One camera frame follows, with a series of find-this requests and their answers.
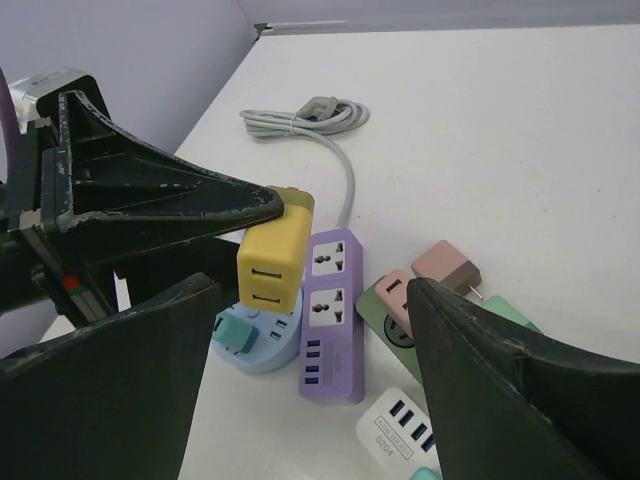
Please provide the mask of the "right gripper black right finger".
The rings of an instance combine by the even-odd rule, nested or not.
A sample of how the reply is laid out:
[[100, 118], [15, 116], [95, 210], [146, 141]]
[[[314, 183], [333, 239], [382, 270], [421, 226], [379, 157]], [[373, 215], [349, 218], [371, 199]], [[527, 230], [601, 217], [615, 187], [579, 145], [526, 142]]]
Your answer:
[[416, 278], [408, 311], [447, 479], [635, 479], [639, 367]]

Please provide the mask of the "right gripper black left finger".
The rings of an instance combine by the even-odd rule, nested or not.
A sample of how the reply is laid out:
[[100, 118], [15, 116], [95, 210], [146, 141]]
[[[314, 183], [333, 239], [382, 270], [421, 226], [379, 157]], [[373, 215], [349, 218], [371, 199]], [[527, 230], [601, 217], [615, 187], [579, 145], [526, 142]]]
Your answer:
[[219, 287], [197, 273], [1, 362], [5, 479], [175, 479]]

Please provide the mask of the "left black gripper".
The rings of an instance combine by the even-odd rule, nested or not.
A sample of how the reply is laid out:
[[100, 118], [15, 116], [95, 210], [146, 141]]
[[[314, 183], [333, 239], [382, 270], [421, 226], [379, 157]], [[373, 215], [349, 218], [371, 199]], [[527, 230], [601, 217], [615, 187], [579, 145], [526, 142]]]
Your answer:
[[118, 310], [113, 272], [145, 248], [280, 218], [270, 187], [189, 163], [116, 125], [79, 90], [60, 93], [58, 129], [31, 121], [4, 188], [1, 247], [26, 275], [21, 304], [46, 296], [77, 327]]

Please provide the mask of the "green plug adapter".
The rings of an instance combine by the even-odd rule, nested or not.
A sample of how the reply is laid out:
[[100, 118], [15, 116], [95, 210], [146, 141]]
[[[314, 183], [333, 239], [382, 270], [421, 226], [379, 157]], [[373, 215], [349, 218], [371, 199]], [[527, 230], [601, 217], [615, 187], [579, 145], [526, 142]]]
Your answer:
[[500, 295], [488, 298], [482, 303], [482, 307], [532, 331], [541, 333], [541, 330], [533, 322]]

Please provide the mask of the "teal plug adapter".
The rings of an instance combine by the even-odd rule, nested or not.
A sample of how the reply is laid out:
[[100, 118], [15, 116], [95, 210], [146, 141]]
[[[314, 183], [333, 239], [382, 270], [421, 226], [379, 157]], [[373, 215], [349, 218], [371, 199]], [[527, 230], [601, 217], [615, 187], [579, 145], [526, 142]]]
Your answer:
[[441, 480], [437, 471], [421, 466], [409, 477], [409, 480]]
[[212, 340], [233, 354], [246, 354], [253, 348], [258, 335], [258, 329], [247, 320], [223, 312], [216, 319]]

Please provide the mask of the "pink plug adapter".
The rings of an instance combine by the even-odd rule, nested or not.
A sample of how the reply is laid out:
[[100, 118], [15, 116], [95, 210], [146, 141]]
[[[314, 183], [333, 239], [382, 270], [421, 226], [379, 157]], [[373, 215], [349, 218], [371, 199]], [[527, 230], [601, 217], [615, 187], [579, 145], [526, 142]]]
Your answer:
[[394, 329], [406, 338], [413, 338], [408, 313], [407, 285], [412, 276], [402, 270], [393, 270], [375, 286], [375, 292], [392, 319]]
[[411, 263], [417, 277], [431, 278], [460, 294], [484, 297], [476, 290], [481, 283], [480, 269], [447, 240], [440, 240]]

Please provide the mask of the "yellow plug adapter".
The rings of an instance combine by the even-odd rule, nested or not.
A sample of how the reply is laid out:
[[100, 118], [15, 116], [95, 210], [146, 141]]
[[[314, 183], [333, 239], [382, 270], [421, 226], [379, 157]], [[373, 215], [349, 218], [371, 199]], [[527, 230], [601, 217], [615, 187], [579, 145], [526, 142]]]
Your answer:
[[281, 217], [246, 230], [237, 253], [240, 302], [252, 309], [291, 314], [306, 265], [314, 197], [293, 187], [274, 187], [284, 203]]

